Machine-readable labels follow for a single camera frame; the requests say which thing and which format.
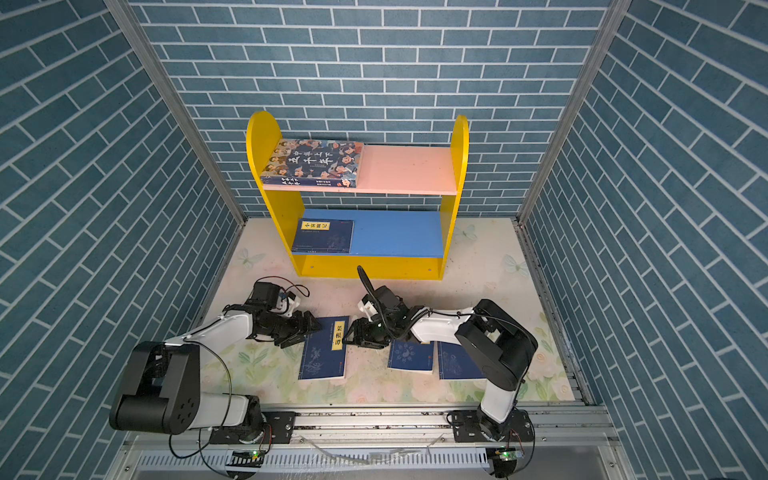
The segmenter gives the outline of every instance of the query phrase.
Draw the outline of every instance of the thick illustrated book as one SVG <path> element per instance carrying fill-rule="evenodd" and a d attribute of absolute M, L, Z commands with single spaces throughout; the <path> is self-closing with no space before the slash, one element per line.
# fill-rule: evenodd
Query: thick illustrated book
<path fill-rule="evenodd" d="M 441 380 L 484 379 L 480 369 L 461 345 L 437 343 L 437 361 Z"/>
<path fill-rule="evenodd" d="M 389 344 L 390 369 L 431 373 L 435 359 L 434 343 L 411 343 L 395 340 Z"/>
<path fill-rule="evenodd" d="M 346 345 L 342 342 L 348 316 L 317 319 L 323 329 L 311 333 L 304 341 L 299 380 L 340 379 L 344 377 Z"/>
<path fill-rule="evenodd" d="M 261 182 L 355 188 L 363 147 L 358 141 L 283 138 L 261 172 Z"/>
<path fill-rule="evenodd" d="M 354 220 L 302 218 L 296 226 L 293 253 L 349 253 Z"/>

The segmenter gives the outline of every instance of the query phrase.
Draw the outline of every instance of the yellow side panel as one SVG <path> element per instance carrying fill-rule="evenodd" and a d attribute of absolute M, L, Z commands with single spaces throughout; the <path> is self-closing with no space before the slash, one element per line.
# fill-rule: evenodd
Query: yellow side panel
<path fill-rule="evenodd" d="M 440 226 L 442 227 L 442 244 L 445 248 L 440 264 L 440 278 L 445 272 L 448 262 L 448 252 L 451 247 L 453 227 L 458 214 L 458 204 L 462 199 L 464 179 L 467 176 L 467 163 L 469 162 L 469 123 L 467 117 L 459 115 L 453 125 L 451 137 L 451 159 L 453 160 L 453 174 L 456 179 L 456 195 L 443 195 L 440 203 Z"/>
<path fill-rule="evenodd" d="M 371 278 L 395 280 L 440 280 L 441 258 L 338 257 L 333 255 L 295 255 L 303 268 L 300 276 L 357 278 L 362 265 Z"/>
<path fill-rule="evenodd" d="M 272 220 L 277 227 L 277 233 L 285 245 L 286 252 L 293 263 L 296 272 L 302 268 L 303 258 L 295 258 L 291 252 L 293 238 L 296 236 L 296 226 L 299 219 L 304 215 L 304 203 L 301 200 L 301 193 L 286 192 L 277 190 L 264 190 L 261 183 L 261 172 L 270 161 L 272 152 L 277 147 L 277 142 L 283 134 L 280 132 L 280 126 L 277 125 L 275 117 L 269 112 L 260 111 L 253 114 L 248 123 L 246 132 L 246 149 L 248 153 L 248 164 L 253 174 L 253 179 L 259 186 L 259 191 L 264 199 L 266 208 L 270 211 Z"/>

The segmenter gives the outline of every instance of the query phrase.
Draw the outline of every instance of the dark blue notebook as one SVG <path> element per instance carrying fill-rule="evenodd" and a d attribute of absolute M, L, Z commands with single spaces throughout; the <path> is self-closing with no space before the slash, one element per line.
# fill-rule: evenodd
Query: dark blue notebook
<path fill-rule="evenodd" d="M 349 253 L 352 245 L 352 220 L 302 218 L 296 227 L 293 253 Z"/>
<path fill-rule="evenodd" d="M 484 379 L 485 376 L 461 345 L 437 343 L 437 361 L 441 380 Z"/>
<path fill-rule="evenodd" d="M 411 343 L 395 340 L 389 345 L 389 363 L 387 366 L 390 369 L 430 373 L 434 359 L 435 346 L 432 343 Z"/>
<path fill-rule="evenodd" d="M 346 345 L 342 342 L 348 316 L 317 319 L 323 327 L 307 336 L 301 356 L 299 380 L 339 379 L 344 377 Z"/>

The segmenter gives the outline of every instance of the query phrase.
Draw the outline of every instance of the brick wall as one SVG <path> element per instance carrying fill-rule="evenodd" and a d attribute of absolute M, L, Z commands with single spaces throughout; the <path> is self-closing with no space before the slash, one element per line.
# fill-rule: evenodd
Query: brick wall
<path fill-rule="evenodd" d="M 510 217 L 608 0 L 216 3 L 131 2 L 250 216 L 266 207 L 244 132 L 266 109 L 286 137 L 377 144 L 445 145 L 453 119 L 466 115 L 461 212 Z M 421 196 L 320 194 L 305 203 L 439 208 L 438 197 Z"/>
<path fill-rule="evenodd" d="M 528 227 L 639 478 L 768 475 L 767 25 L 634 0 Z"/>
<path fill-rule="evenodd" d="M 235 226 L 101 0 L 0 2 L 0 478 L 103 475 L 114 382 Z"/>

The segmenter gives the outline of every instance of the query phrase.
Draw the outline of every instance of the floral tablecloth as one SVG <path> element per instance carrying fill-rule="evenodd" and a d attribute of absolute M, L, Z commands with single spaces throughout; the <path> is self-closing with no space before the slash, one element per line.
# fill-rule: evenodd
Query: floral tablecloth
<path fill-rule="evenodd" d="M 297 278 L 270 219 L 251 219 L 209 310 L 213 319 L 228 303 L 242 303 L 253 282 L 279 275 L 307 285 L 309 298 L 300 309 L 315 316 L 360 316 L 356 304 L 365 294 L 358 280 Z M 374 286 L 384 284 L 373 280 Z M 449 264 L 442 282 L 387 280 L 386 285 L 408 305 L 436 309 L 474 306 L 489 298 L 532 332 L 539 343 L 519 400 L 573 400 L 570 383 L 551 338 L 541 304 L 528 275 L 509 219 L 458 219 Z M 387 368 L 389 349 L 347 347 L 343 379 L 298 380 L 303 344 L 279 349 L 269 343 L 241 340 L 223 351 L 233 391 L 258 395 L 262 404 L 347 405 L 477 402 L 485 380 L 440 380 L 435 361 L 431 373 Z M 228 391 L 218 360 L 202 371 L 208 392 Z"/>

